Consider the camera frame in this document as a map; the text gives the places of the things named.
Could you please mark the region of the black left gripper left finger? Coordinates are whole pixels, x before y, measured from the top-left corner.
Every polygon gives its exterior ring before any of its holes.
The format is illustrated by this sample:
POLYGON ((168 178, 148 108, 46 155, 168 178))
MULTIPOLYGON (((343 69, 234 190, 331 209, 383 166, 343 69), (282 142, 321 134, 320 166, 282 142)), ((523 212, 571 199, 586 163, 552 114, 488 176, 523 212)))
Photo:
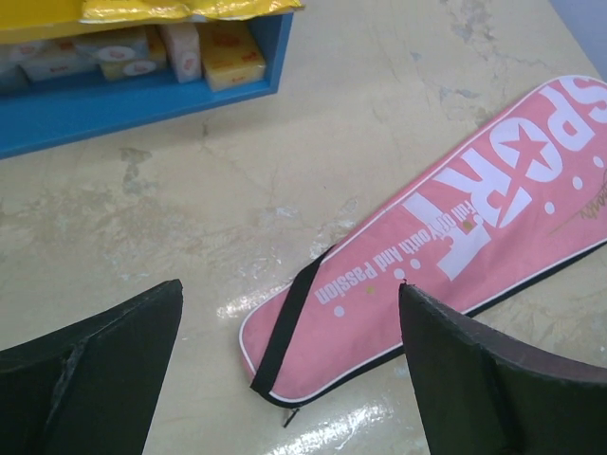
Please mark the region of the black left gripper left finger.
POLYGON ((2 453, 142 453, 182 309, 166 281, 2 351, 2 453))

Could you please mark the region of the pink racket cover bag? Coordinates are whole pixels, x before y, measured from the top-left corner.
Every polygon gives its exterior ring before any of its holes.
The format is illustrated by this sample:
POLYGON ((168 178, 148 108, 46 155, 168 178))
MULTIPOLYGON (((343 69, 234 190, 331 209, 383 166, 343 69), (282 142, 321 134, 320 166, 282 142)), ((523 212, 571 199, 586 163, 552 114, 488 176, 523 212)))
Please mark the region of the pink racket cover bag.
POLYGON ((538 86, 244 319, 251 388, 298 409, 403 352, 398 289, 475 315, 606 242, 606 84, 538 86))

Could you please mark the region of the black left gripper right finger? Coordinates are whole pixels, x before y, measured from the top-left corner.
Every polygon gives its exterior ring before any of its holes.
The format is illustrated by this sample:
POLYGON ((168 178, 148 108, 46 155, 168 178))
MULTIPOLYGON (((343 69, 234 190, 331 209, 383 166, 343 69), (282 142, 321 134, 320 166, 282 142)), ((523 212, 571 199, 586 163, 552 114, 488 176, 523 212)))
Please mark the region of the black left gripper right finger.
POLYGON ((404 352, 432 454, 603 454, 606 371, 399 287, 404 352))

